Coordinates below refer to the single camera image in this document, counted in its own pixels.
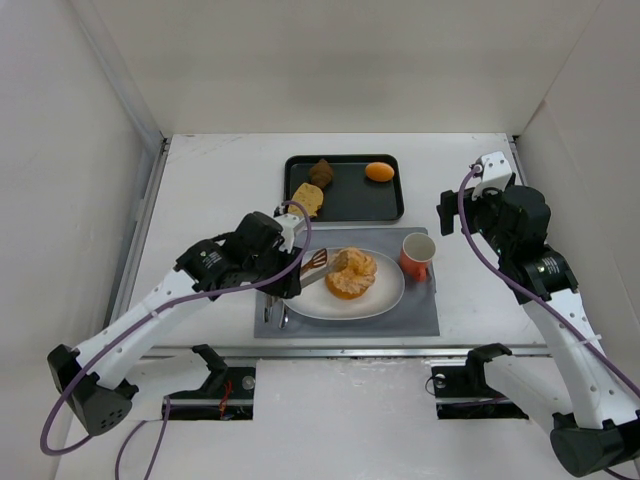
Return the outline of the metal serving tongs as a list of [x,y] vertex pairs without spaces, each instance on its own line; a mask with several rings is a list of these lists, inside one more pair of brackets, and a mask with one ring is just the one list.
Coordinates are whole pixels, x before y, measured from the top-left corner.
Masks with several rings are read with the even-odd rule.
[[305,289],[327,275],[343,270],[347,263],[348,256],[344,253],[331,256],[326,248],[316,251],[300,269],[301,288]]

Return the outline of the large sugared orange bun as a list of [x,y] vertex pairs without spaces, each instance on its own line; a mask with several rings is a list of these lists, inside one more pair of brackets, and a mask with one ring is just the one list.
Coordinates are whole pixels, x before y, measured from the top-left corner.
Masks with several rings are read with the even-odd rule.
[[370,254],[348,247],[340,250],[333,260],[340,260],[345,264],[342,269],[327,274],[324,279],[325,285],[335,297],[354,300],[363,296],[376,282],[377,262]]

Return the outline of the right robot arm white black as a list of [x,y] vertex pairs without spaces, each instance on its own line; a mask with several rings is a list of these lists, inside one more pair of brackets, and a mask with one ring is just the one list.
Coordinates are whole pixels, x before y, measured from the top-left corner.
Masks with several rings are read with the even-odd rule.
[[469,396],[501,394],[549,436],[575,477],[639,460],[639,388],[605,355],[565,258],[546,242],[551,211],[537,190],[481,183],[446,191],[437,207],[442,234],[456,219],[498,256],[489,270],[514,293],[551,352],[564,386],[528,372],[500,343],[468,352],[457,372]]

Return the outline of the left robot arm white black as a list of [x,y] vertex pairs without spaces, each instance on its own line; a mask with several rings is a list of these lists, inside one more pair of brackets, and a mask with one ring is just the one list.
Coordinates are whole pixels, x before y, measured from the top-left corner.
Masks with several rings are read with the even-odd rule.
[[75,347],[60,344],[47,356],[58,406],[67,405],[88,436],[116,427],[147,393],[152,377],[138,361],[180,322],[220,296],[258,290],[281,298],[300,294],[309,233],[304,214],[244,216],[228,233],[196,242],[173,268],[120,318]]

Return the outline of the yellow bread slice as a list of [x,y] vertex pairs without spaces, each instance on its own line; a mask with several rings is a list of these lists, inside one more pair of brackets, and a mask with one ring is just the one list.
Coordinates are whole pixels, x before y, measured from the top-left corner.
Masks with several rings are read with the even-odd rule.
[[303,183],[295,191],[292,201],[304,207],[310,218],[315,218],[324,203],[324,193],[321,188]]

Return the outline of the silver spoon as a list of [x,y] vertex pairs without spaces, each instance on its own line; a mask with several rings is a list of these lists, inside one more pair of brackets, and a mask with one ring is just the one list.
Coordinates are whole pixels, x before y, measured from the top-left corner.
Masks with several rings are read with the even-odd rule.
[[274,297],[272,295],[266,295],[263,309],[263,321],[269,323],[274,305]]

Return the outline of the orange mug white inside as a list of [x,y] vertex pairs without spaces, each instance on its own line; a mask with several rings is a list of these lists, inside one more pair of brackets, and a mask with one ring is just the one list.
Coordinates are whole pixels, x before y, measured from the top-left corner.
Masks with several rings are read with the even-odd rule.
[[416,282],[425,282],[436,253],[435,242],[426,234],[414,232],[402,243],[399,265]]

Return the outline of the silver fork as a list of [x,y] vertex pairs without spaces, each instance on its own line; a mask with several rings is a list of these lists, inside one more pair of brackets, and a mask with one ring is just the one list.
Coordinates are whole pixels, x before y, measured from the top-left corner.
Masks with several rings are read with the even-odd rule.
[[278,301],[278,306],[279,306],[278,328],[284,329],[288,323],[288,308],[286,303],[282,299]]

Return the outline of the white oval plate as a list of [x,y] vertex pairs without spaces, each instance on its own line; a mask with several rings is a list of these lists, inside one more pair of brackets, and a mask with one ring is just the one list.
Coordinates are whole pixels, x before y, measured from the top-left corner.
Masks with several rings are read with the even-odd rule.
[[404,273],[388,256],[367,249],[363,252],[375,260],[377,271],[373,285],[362,296],[340,299],[330,292],[324,279],[319,279],[299,296],[285,299],[284,305],[305,317],[328,321],[361,320],[390,311],[404,294]]

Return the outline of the black rectangular tray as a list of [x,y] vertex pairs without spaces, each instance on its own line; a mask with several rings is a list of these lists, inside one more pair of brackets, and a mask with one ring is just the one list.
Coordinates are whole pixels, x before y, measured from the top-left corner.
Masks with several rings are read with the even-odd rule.
[[[395,222],[404,212],[404,198],[398,161],[387,154],[296,155],[285,162],[284,198],[289,200],[298,187],[310,181],[310,170],[326,160],[334,177],[324,189],[324,203],[317,222]],[[368,165],[382,162],[394,176],[375,182],[365,174]]]

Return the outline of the grey cloth placemat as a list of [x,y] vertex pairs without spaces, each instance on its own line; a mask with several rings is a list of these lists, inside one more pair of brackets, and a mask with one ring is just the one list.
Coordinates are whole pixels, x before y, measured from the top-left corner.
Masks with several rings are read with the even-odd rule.
[[[313,233],[305,256],[309,258],[322,248],[326,248],[329,254],[334,254],[345,247],[356,247],[362,251],[367,249],[382,253],[395,260],[399,266],[403,240],[414,232],[426,233],[427,229],[371,227],[317,230]],[[439,336],[435,273],[430,272],[425,282],[416,282],[405,273],[404,277],[404,294],[399,303],[386,313],[361,320],[328,321],[305,317],[288,309],[288,323],[284,329],[278,328],[278,301],[274,302],[270,322],[263,321],[266,294],[259,292],[255,302],[254,336],[263,339]]]

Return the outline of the metal rail table front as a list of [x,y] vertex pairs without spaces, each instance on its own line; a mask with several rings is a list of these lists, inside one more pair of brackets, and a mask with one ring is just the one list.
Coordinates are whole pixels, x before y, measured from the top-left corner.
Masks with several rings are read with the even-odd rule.
[[[224,358],[254,359],[336,359],[336,358],[462,358],[472,349],[471,346],[446,348],[442,346],[429,348],[391,348],[391,347],[212,347]],[[514,356],[549,357],[550,352],[542,346],[509,347]],[[168,358],[187,353],[186,347],[155,347],[143,354],[142,358]]]

